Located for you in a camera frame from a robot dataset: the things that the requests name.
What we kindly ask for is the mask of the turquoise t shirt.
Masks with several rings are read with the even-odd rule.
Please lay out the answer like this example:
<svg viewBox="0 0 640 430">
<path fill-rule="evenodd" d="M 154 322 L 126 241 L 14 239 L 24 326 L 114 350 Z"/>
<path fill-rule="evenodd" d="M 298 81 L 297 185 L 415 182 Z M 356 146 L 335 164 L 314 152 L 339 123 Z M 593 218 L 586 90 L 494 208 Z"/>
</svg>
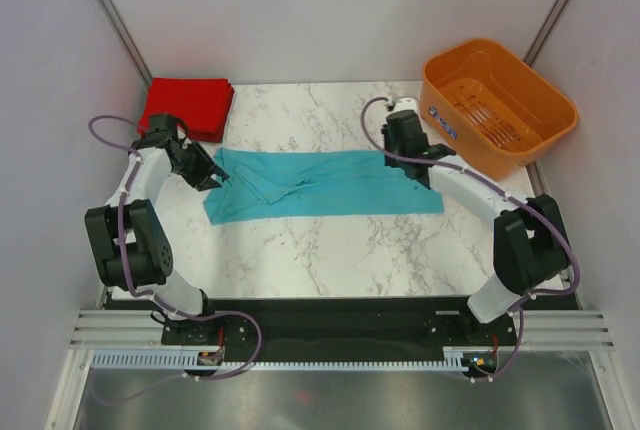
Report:
<svg viewBox="0 0 640 430">
<path fill-rule="evenodd" d="M 440 194 L 377 151 L 269 153 L 222 148 L 229 179 L 203 205 L 212 225 L 285 217 L 441 214 Z"/>
</svg>

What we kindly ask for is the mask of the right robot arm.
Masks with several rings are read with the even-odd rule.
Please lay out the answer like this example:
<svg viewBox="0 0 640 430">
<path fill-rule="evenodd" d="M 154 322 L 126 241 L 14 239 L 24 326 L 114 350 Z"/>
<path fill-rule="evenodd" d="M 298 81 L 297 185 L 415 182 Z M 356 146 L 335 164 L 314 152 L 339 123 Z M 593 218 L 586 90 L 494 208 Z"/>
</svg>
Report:
<svg viewBox="0 0 640 430">
<path fill-rule="evenodd" d="M 493 333 L 494 320 L 572 265 L 558 205 L 546 194 L 511 196 L 448 146 L 431 145 L 413 110 L 389 113 L 381 133 L 387 166 L 453 198 L 492 227 L 494 275 L 469 297 L 470 311 L 457 321 L 465 341 L 481 343 Z"/>
</svg>

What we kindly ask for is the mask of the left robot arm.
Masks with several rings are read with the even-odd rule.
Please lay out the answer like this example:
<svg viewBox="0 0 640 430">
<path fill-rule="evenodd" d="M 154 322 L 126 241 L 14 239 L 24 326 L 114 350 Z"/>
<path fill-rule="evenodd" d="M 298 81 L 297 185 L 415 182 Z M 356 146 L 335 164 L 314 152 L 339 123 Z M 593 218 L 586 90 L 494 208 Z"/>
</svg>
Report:
<svg viewBox="0 0 640 430">
<path fill-rule="evenodd" d="M 181 177 L 198 192 L 220 188 L 229 175 L 204 147 L 189 138 L 188 127 L 171 114 L 149 118 L 140 138 L 121 145 L 101 137 L 90 120 L 89 130 L 100 142 L 124 150 L 128 166 L 114 194 L 84 217 L 101 282 L 131 297 L 146 299 L 176 319 L 186 319 L 185 332 L 208 343 L 219 332 L 219 319 L 206 293 L 175 267 L 173 250 L 156 213 L 165 180 Z"/>
</svg>

